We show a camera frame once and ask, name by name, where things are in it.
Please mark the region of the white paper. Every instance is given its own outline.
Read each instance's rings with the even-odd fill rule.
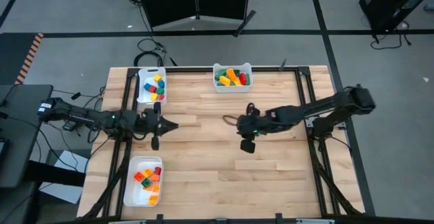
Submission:
[[[79,172],[84,172],[84,168],[87,162],[87,159],[84,157],[81,157],[80,155],[77,155],[75,153],[71,153],[70,151],[63,151],[61,155],[59,155],[60,159],[65,162],[66,164],[70,165],[70,166],[74,166],[75,164],[77,164],[77,170]],[[63,164],[60,160],[57,160],[57,162],[54,164],[55,167],[59,167],[59,168],[63,168],[63,169],[68,169],[68,170],[74,170],[74,168],[71,168],[70,166],[67,166],[65,164]],[[61,200],[65,200],[67,202],[70,202],[72,204],[76,204],[80,197],[81,197],[81,192],[83,191],[82,187],[76,187],[76,186],[68,186],[68,185],[62,185],[62,184],[51,184],[48,187],[45,187],[47,185],[49,185],[50,183],[42,183],[41,186],[39,187],[39,190],[46,193],[46,194],[50,194],[54,197],[60,198]]]

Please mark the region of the power cord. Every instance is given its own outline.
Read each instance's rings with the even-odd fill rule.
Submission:
[[[403,21],[403,23],[407,25],[406,31],[408,31],[408,29],[410,29],[410,24],[408,24],[406,21]],[[396,28],[396,31],[397,31],[397,33],[399,35],[399,45],[396,45],[396,46],[393,46],[393,47],[376,48],[376,47],[374,47],[374,43],[376,43],[377,41],[373,41],[370,44],[371,48],[374,49],[374,50],[386,50],[386,49],[397,49],[397,48],[400,48],[402,46],[401,33],[399,32],[398,28]],[[381,41],[381,40],[385,39],[387,37],[387,35],[388,34],[384,35],[384,37],[381,37],[378,41]],[[407,45],[411,46],[412,43],[410,41],[408,41],[407,35],[403,34],[403,36],[404,36],[405,41],[407,42]]]

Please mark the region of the wooden tabletop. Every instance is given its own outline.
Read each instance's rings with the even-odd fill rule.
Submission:
[[[327,66],[310,68],[317,99],[333,95]],[[127,68],[110,70],[102,109],[120,109],[126,73]],[[149,136],[134,141],[131,155],[163,160],[161,200],[152,208],[123,206],[122,218],[155,219],[164,214],[164,219],[253,219],[275,218],[278,212],[284,218],[320,217],[303,123],[287,132],[259,136],[256,152],[249,154],[239,149],[241,137],[236,127],[222,121],[222,115],[245,113],[249,102],[261,111],[299,105],[294,74],[254,73],[253,88],[245,94],[217,94],[211,80],[212,73],[167,74],[163,115],[180,127],[160,138],[159,151],[151,149]],[[343,131],[335,130],[333,135],[346,141]],[[100,135],[92,150],[105,140],[106,135]],[[104,191],[113,145],[109,141],[92,156],[77,216],[85,214]],[[327,140],[327,147],[336,185],[363,212],[348,148],[333,139]],[[323,186],[331,212],[329,193],[325,183]],[[115,213],[118,189],[113,193],[110,214]]]

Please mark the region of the plastic container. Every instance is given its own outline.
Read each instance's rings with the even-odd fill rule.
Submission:
[[[160,75],[162,77],[162,80],[164,81],[164,99],[163,100],[152,101],[151,93],[144,89],[144,85],[146,83],[154,85],[158,88],[157,82],[154,81],[154,75]],[[161,105],[165,105],[167,103],[167,81],[165,78],[165,68],[164,67],[149,67],[149,68],[141,69],[138,71],[138,76],[140,79],[140,89],[138,91],[137,102],[142,103],[142,104],[146,104],[146,105],[153,105],[154,102],[161,102]]]
[[[134,179],[134,175],[137,172],[142,172],[146,169],[153,170],[155,167],[161,167],[160,174],[160,190],[158,193],[147,191],[143,189],[140,182]],[[151,156],[136,156],[130,160],[130,165],[128,167],[128,178],[127,185],[125,187],[125,195],[123,196],[123,203],[130,207],[154,207],[158,204],[161,199],[161,191],[163,190],[163,173],[164,167],[163,162],[159,157]],[[156,205],[149,205],[149,197],[151,195],[158,195],[158,200]]]
[[[248,86],[217,86],[218,81],[214,78],[216,73],[223,69],[232,68],[234,70],[239,70],[241,73],[248,73],[250,75],[250,85]],[[222,66],[219,64],[214,64],[212,66],[212,80],[214,82],[214,88],[216,92],[222,93],[240,93],[240,92],[249,92],[250,88],[253,85],[253,74],[252,74],[252,66],[249,63],[245,63],[243,65],[238,66]]]

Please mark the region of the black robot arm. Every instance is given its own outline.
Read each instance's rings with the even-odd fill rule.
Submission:
[[[161,104],[156,102],[153,109],[145,109],[141,116],[135,111],[95,111],[70,105],[61,98],[49,98],[42,101],[37,112],[42,122],[67,119],[86,125],[92,130],[102,130],[111,138],[133,136],[142,140],[148,133],[153,133],[152,148],[158,150],[158,136],[177,129],[178,124],[161,116]]]
[[[246,109],[246,115],[240,115],[237,120],[238,134],[244,140],[241,149],[254,153],[255,136],[268,133],[283,132],[296,126],[304,119],[331,112],[326,117],[318,117],[313,120],[313,136],[323,137],[331,134],[333,127],[350,118],[352,115],[365,115],[375,108],[374,101],[365,88],[360,85],[347,87],[343,92],[311,102],[303,106],[282,106],[265,111],[260,116],[260,111],[250,103]]]

